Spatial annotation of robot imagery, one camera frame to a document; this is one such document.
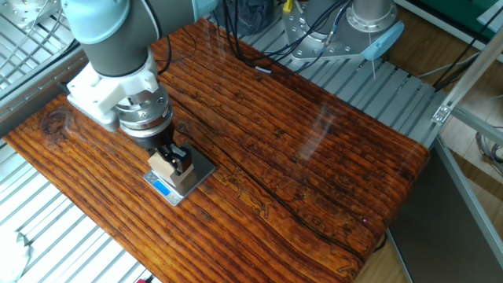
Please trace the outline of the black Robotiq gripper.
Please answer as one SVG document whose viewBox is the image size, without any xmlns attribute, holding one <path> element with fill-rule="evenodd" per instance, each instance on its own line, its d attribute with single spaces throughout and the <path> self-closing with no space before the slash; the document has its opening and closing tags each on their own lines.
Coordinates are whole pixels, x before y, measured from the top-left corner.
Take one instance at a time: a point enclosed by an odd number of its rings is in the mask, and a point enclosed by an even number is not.
<svg viewBox="0 0 503 283">
<path fill-rule="evenodd" d="M 175 174 L 181 175 L 192 165 L 192 154 L 188 148 L 173 143 L 173 137 L 174 124 L 171 123 L 158 134 L 146 138 L 133 137 L 133 140 L 144 149 L 156 149 L 161 158 L 173 167 Z"/>
</svg>

